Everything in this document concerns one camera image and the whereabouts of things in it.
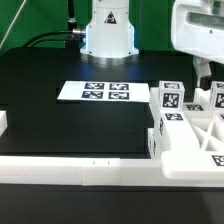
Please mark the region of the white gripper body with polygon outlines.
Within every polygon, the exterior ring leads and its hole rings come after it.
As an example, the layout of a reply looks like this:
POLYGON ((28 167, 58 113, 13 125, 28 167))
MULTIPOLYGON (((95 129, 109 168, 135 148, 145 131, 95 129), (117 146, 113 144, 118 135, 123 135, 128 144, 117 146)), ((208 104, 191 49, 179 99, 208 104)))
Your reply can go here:
POLYGON ((224 0, 176 0, 171 41, 178 51, 224 64, 224 0))

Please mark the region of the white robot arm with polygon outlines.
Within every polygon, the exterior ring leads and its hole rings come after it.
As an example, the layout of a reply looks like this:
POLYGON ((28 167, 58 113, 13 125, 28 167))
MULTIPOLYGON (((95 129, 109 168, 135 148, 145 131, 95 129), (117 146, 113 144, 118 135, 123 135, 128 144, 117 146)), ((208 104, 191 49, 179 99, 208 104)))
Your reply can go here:
MULTIPOLYGON (((120 64, 139 54, 129 0, 92 0, 92 19, 84 35, 80 53, 87 60, 120 64)), ((176 50, 193 56, 201 83, 210 74, 211 61, 224 64, 224 0, 175 0, 171 42, 176 50)))

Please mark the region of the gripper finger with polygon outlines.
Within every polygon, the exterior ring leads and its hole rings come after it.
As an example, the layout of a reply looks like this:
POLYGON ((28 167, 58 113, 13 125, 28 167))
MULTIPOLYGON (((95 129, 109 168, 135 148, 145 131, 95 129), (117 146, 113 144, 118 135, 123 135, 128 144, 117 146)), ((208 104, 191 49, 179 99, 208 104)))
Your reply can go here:
POLYGON ((197 87, 202 90, 209 90, 212 82, 210 61, 208 59, 194 56, 193 65, 197 74, 197 87))

